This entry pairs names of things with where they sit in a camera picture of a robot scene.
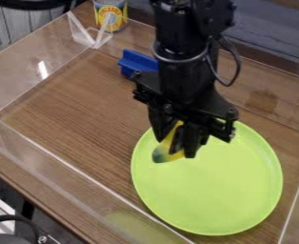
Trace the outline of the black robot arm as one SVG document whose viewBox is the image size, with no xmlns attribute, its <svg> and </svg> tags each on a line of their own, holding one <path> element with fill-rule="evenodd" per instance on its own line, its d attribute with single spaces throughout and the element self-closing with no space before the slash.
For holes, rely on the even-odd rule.
<svg viewBox="0 0 299 244">
<path fill-rule="evenodd" d="M 238 111 L 217 92 L 218 50 L 241 63 L 224 31 L 233 26 L 233 0 L 149 0 L 154 15 L 157 71 L 132 74 L 134 99 L 146 104 L 157 140 L 152 161 L 193 158 L 209 137 L 229 142 Z"/>
</svg>

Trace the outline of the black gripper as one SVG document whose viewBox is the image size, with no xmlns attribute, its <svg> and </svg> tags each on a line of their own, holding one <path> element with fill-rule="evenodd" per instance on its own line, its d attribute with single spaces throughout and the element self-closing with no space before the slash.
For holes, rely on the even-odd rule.
<svg viewBox="0 0 299 244">
<path fill-rule="evenodd" d="M 238 111 L 217 92 L 218 49 L 205 47 L 196 53 L 169 53 L 153 50 L 158 71 L 136 71 L 134 99 L 148 106 L 149 123 L 156 140 L 161 142 L 172 130 L 174 143 L 181 133 L 176 122 L 182 122 L 181 146 L 184 156 L 194 158 L 209 137 L 229 142 L 234 133 Z"/>
</svg>

